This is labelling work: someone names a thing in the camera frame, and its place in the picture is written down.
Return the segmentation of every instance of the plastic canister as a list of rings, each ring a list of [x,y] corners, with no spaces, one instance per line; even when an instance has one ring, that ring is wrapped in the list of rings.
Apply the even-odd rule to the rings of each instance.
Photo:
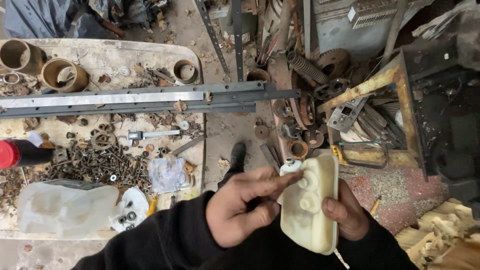
[[[0,141],[0,169],[45,164],[53,159],[53,149],[38,148],[30,141]]]
[[[116,187],[58,179],[27,185],[18,198],[18,227],[24,233],[56,233],[83,239],[110,225],[119,196]]]
[[[303,178],[287,187],[281,195],[282,231],[300,246],[323,255],[336,248],[337,223],[322,212],[325,197],[338,199],[338,159],[333,154],[322,154],[300,162],[282,166],[285,173],[303,170]]]

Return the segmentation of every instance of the plastic tank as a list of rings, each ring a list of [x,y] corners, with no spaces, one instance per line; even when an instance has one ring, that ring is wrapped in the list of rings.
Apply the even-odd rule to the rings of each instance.
[[[116,187],[59,179],[27,185],[18,198],[18,227],[24,233],[56,233],[82,239],[110,225]]]
[[[303,178],[281,195],[280,227],[295,243],[315,253],[330,255],[336,248],[336,221],[322,212],[325,197],[338,199],[338,159],[333,154],[287,163],[280,175],[303,170]]]

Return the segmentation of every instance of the wooden board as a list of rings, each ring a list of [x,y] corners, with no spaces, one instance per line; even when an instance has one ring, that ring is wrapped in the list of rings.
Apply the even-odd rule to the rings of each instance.
[[[202,68],[201,63],[197,55],[186,47],[157,44],[157,43],[145,43],[145,42],[131,42],[131,41],[115,41],[115,40],[99,40],[99,39],[31,39],[27,42],[41,47],[48,56],[52,58],[64,58],[73,61],[76,64],[80,64],[91,76],[91,82],[87,89],[91,90],[109,90],[119,89],[127,87],[129,84],[136,83],[137,75],[133,69],[133,65],[141,63],[143,67],[149,68],[166,68],[173,74],[173,65],[181,59],[187,59],[191,61],[197,70],[199,70],[199,78],[195,84],[200,84],[202,80]],[[118,73],[118,68],[126,66],[130,68],[131,75],[123,76]],[[110,83],[98,83],[98,78],[106,74],[110,76]],[[26,81],[36,81],[38,78],[32,76],[24,76]],[[88,120],[88,126],[80,127],[76,123],[68,125],[56,120],[54,117],[41,118],[40,125],[35,129],[37,133],[46,132],[50,136],[50,140],[55,145],[68,146],[70,139],[66,138],[67,132],[73,132],[76,134],[75,139],[88,138],[92,129],[98,129],[98,125],[101,123],[108,123],[109,115],[87,115],[79,116],[80,118],[86,118]],[[128,131],[165,131],[169,130],[170,126],[159,126],[157,129],[148,121],[146,114],[137,114],[137,120],[135,122],[125,121],[122,123],[116,123],[115,132],[116,136],[126,135]],[[201,132],[204,130],[204,114],[202,113],[186,113],[175,114],[176,123],[182,121],[188,121],[190,123],[195,122],[200,124]],[[14,137],[14,138],[26,138],[30,135],[29,132],[25,133],[23,130],[23,119],[4,119],[0,120],[0,139]],[[143,148],[130,148],[127,153],[131,153],[133,156],[140,155],[145,151],[147,144],[153,144],[155,147],[165,146],[170,150],[184,145],[192,140],[194,137],[182,136],[177,138],[175,142],[172,142],[167,136],[154,137],[140,141],[140,146]],[[177,201],[183,199],[191,199],[197,197],[202,192],[203,182],[203,167],[204,167],[204,146],[205,141],[195,145],[194,147],[179,154],[180,157],[184,157],[191,164],[197,165],[198,168],[193,173],[196,179],[196,183],[192,188],[185,189],[175,193]],[[119,143],[127,145],[125,139],[120,138]],[[154,158],[154,153],[150,154],[150,159]],[[158,199],[157,209],[168,209],[170,206],[170,194],[161,194]],[[8,214],[3,219],[0,219],[0,238],[8,239],[56,239],[55,234],[52,233],[23,233],[19,231],[17,226],[16,210],[13,207],[8,209]],[[88,240],[93,239],[110,239],[117,233],[110,231],[109,228],[100,230],[95,234],[89,236]]]

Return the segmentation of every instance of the hand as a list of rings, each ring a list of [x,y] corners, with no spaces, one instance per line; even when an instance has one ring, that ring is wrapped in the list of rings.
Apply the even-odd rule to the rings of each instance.
[[[338,222],[340,236],[350,241],[362,239],[368,232],[370,222],[347,182],[338,179],[338,201],[326,197],[322,202],[325,216]]]
[[[232,176],[206,207],[207,224],[218,245],[238,245],[256,229],[272,223],[280,211],[276,200],[302,176],[303,172],[279,176],[272,166]],[[260,204],[248,211],[247,203],[256,198]]]

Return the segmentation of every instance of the rusty metal frame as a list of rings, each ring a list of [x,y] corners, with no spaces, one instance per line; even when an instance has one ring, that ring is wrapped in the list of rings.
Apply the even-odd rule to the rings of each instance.
[[[408,83],[408,74],[405,67],[403,51],[368,81],[350,89],[349,91],[318,106],[316,113],[326,112],[327,118],[331,109],[340,104],[359,97],[372,95],[375,90],[391,85],[396,88],[403,118],[403,130],[407,139],[407,150],[390,150],[389,164],[392,166],[422,168],[425,174],[425,163],[421,152],[419,127],[414,117],[413,99]],[[328,128],[332,149],[338,147],[339,134]],[[344,149],[343,155],[347,160],[357,160],[366,163],[383,163],[383,152],[379,150]],[[347,165],[346,159],[339,156],[341,164]]]

